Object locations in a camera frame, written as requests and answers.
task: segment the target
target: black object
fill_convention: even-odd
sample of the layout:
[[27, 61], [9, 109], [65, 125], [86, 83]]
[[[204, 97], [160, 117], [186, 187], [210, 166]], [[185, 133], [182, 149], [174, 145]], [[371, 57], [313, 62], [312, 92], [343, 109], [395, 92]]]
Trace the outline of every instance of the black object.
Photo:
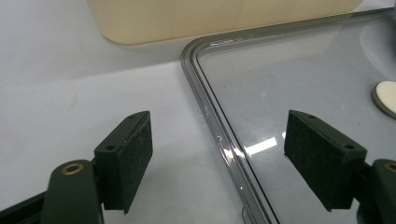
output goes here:
[[360, 223], [396, 220], [396, 161], [366, 164], [367, 150], [312, 115], [291, 110], [285, 155], [324, 207], [348, 209], [353, 198], [361, 207]]
[[152, 155], [149, 112], [127, 117], [96, 148], [92, 161], [56, 168], [47, 192], [0, 212], [0, 223], [103, 223], [105, 209], [128, 213]]

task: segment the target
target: cream plastic bin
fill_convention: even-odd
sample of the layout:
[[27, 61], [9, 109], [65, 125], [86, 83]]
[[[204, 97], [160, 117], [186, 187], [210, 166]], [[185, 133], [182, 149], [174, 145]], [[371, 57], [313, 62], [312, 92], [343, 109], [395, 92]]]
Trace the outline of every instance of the cream plastic bin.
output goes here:
[[139, 44], [348, 13], [361, 0], [87, 0], [101, 33]]

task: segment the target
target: white table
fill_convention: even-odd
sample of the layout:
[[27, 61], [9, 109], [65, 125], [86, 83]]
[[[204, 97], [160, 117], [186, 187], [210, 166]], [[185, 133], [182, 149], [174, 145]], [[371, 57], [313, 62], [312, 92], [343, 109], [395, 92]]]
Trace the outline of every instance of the white table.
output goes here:
[[[357, 10], [391, 7], [364, 1]], [[151, 112], [154, 153], [131, 211], [106, 223], [242, 223], [242, 203], [179, 58], [193, 38], [104, 39], [85, 1], [0, 3], [0, 210], [46, 190], [58, 165], [93, 158], [126, 116]]]

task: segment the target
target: rectangular glass lid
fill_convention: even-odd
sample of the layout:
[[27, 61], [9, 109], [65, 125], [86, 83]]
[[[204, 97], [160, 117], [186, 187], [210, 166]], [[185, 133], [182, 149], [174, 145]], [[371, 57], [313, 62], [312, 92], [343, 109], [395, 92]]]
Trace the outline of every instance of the rectangular glass lid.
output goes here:
[[323, 119], [396, 160], [396, 119], [372, 90], [396, 81], [394, 10], [203, 37], [182, 65], [253, 223], [358, 223], [359, 203], [326, 211], [284, 156], [289, 110]]

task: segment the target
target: brass screw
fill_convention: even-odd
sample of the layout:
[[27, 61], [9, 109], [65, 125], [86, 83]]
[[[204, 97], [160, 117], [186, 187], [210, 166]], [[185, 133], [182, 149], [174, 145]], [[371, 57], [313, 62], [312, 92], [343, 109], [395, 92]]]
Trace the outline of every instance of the brass screw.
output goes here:
[[65, 166], [62, 169], [62, 174], [63, 175], [74, 175], [74, 174], [80, 172], [83, 168], [84, 168], [84, 166], [82, 164], [73, 163], [73, 164]]
[[388, 162], [384, 166], [385, 168], [396, 174], [396, 162]]

